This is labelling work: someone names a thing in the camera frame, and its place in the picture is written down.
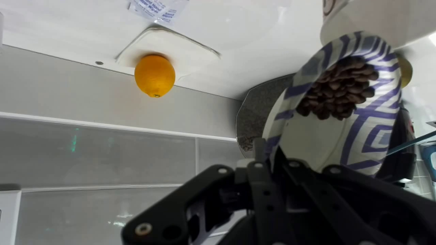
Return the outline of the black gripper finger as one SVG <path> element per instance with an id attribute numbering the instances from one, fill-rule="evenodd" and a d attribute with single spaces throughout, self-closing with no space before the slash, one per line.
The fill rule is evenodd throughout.
<path id="1" fill-rule="evenodd" d="M 268 168 L 272 167 L 270 156 L 268 155 L 268 142 L 265 138 L 259 137 L 254 140 L 254 155 L 257 161 L 262 163 Z"/>

